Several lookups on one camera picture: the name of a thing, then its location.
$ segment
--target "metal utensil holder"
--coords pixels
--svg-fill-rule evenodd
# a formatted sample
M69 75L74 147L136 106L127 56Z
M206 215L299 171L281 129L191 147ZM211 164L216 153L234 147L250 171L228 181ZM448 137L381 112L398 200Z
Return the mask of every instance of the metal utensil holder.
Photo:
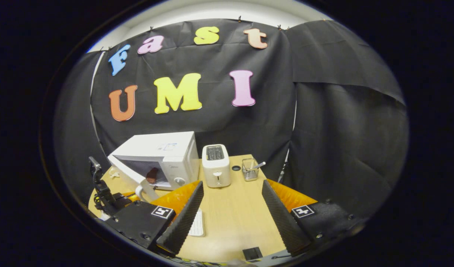
M243 159L242 160L242 172L244 173L245 181L254 181L258 179L259 168L251 169L258 165L256 159Z

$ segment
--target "microwave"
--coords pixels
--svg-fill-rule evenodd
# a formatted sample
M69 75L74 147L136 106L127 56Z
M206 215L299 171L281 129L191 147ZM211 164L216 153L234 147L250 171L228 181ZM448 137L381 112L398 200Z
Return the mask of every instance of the microwave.
M158 198L154 189L174 190L196 181L200 168L194 132L134 135L108 160L144 201L141 190L152 201Z

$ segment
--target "white keyboard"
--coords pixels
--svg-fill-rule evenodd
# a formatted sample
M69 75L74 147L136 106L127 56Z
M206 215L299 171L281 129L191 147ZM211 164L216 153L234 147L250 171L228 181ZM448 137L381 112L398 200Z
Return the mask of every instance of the white keyboard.
M205 235L205 232L203 231L203 218L201 209L197 211L196 217L194 218L194 222L192 223L191 229L189 231L189 235L192 235L193 237L203 237Z

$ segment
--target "table top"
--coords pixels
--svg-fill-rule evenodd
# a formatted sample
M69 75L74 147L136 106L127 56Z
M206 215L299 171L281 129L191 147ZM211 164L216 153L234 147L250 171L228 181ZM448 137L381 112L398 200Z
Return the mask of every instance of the table top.
M242 159L252 155L231 156L230 178L232 183L221 188L210 188L205 183L202 165L199 179L203 181L204 196L200 205L203 212L205 236L188 235L178 257L190 260L227 262L234 258L245 260L242 250L259 247L263 256L285 250L280 233L266 206L261 188L264 173L259 171L258 179L245 181L242 171L233 171L232 166L242 166ZM109 171L102 178L112 193L132 192L120 177L110 178ZM156 190L159 196L170 191ZM89 210L101 216L95 209L93 196Z

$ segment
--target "white toaster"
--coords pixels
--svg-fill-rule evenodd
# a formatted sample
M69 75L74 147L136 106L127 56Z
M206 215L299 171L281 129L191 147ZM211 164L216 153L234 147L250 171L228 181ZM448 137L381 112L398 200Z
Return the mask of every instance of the white toaster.
M208 187L230 185L230 160L223 144L211 144L203 147L202 167Z

